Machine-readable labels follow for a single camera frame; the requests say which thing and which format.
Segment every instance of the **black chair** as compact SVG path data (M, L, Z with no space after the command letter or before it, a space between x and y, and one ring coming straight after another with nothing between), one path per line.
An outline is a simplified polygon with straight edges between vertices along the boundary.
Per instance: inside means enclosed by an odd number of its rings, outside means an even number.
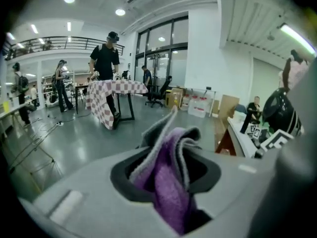
M161 107L163 107L163 103L158 100L163 100L164 99L164 94L165 91L167 90L168 85L172 81L172 77L168 76L167 80L165 81L164 85L161 87L161 89L158 92L152 91L149 93L149 99L150 101L146 101L146 104L152 104L151 108L154 106L155 103L159 104Z

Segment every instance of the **railing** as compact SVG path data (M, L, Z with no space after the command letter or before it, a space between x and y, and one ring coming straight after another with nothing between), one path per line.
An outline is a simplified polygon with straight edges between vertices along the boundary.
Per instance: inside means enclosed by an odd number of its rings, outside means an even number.
M75 37L75 36L51 36L40 39L31 39L20 42L19 44L10 45L5 42L2 53L6 60L11 60L27 54L44 52L49 50L94 50L102 43L103 40ZM119 55L123 55L124 46L116 44Z

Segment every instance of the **yellow object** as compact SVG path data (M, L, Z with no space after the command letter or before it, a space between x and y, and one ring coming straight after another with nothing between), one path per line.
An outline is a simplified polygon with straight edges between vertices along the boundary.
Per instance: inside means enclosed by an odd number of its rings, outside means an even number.
M9 113L10 112L10 105L9 105L9 101L5 101L3 103L3 109L5 113Z

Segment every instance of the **man in black shirt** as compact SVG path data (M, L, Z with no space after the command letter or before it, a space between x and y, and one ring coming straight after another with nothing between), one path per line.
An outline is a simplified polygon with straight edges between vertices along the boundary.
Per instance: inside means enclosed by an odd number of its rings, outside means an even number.
M255 114L252 114L252 119L253 120L259 120L261 117L261 111L260 111L260 98L259 96L254 97L254 102L251 102L248 105L248 110L249 111L257 111Z
M113 46L113 44L117 43L118 40L118 34L115 32L110 32L107 37L107 42L96 46L90 55L90 74L92 75L94 73L95 68L95 70L99 72L99 80L113 79L111 63L114 65L114 71L116 73L119 71L119 53L118 50ZM114 118L118 118L119 113L116 112L114 107L112 95L107 96L106 99Z
M146 88L148 89L148 99L149 101L151 100L150 98L150 85L152 84L152 75L151 72L147 69L147 67L144 65L142 66L142 70L144 72L143 74L143 84L145 84Z

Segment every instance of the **black backpack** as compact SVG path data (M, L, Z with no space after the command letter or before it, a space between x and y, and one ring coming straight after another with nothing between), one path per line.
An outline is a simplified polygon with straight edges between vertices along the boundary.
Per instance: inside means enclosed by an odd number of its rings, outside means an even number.
M20 93L25 93L27 90L29 90L29 80L23 75L19 76L18 91Z

